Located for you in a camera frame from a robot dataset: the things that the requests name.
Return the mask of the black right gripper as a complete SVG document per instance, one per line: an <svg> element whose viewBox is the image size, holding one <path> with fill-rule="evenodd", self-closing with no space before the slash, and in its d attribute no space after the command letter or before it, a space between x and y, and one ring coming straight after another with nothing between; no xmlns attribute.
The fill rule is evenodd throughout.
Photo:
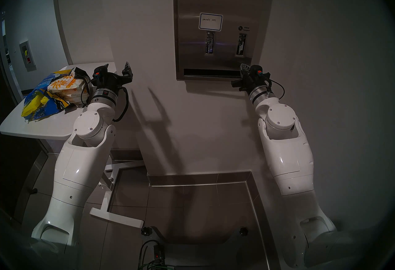
<svg viewBox="0 0 395 270"><path fill-rule="evenodd" d="M255 88L264 87L271 90L271 73L251 71L251 67L245 63L240 64L242 79L231 81L233 88L242 88L242 91L252 92Z"/></svg>

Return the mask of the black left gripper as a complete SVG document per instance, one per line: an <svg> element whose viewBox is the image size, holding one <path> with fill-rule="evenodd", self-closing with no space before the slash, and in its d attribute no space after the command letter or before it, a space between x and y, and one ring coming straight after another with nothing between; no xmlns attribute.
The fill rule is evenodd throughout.
<svg viewBox="0 0 395 270"><path fill-rule="evenodd" d="M97 89L106 88L111 91L117 91L121 86L132 82L133 73L128 61L126 61L122 71L122 77L108 72L108 66L109 64L107 63L101 66L101 71L93 72L92 85Z"/></svg>

